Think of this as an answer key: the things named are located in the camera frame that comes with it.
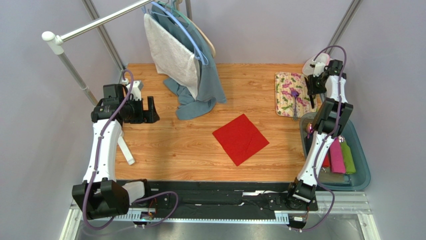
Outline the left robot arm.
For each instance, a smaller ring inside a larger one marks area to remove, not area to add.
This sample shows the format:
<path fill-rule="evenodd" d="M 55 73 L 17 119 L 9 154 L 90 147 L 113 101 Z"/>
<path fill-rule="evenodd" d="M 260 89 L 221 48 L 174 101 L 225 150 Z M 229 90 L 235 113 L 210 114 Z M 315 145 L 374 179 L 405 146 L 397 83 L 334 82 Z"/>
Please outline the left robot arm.
<path fill-rule="evenodd" d="M 93 145 L 88 169 L 81 184 L 72 187 L 72 197 L 88 220 L 125 215 L 131 204 L 146 195 L 145 179 L 117 183 L 115 162 L 120 148 L 129 165 L 135 163 L 124 142 L 123 124 L 153 124 L 160 117 L 153 96 L 144 109 L 143 84 L 108 84 L 103 98 L 91 112 Z"/>

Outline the red paper napkin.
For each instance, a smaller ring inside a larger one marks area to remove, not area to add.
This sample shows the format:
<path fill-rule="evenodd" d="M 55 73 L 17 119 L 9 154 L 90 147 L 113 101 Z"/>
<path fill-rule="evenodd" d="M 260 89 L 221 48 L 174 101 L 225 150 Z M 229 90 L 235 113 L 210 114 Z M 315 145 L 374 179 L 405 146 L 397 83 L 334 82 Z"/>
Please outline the red paper napkin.
<path fill-rule="evenodd" d="M 245 114 L 218 128 L 212 135 L 237 167 L 270 143 Z"/>

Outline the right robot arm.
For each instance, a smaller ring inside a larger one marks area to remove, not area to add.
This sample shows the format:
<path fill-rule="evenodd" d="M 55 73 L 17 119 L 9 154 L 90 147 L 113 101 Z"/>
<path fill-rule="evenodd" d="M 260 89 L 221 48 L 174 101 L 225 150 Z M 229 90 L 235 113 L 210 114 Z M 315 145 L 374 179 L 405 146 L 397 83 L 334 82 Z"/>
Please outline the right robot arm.
<path fill-rule="evenodd" d="M 304 166 L 288 188 L 285 202 L 291 209 L 300 209 L 313 201 L 326 153 L 341 135 L 354 109 L 345 95 L 344 68 L 343 61 L 330 60 L 320 75 L 313 74 L 308 77 L 326 89 L 326 99 L 312 122 L 312 144 Z"/>

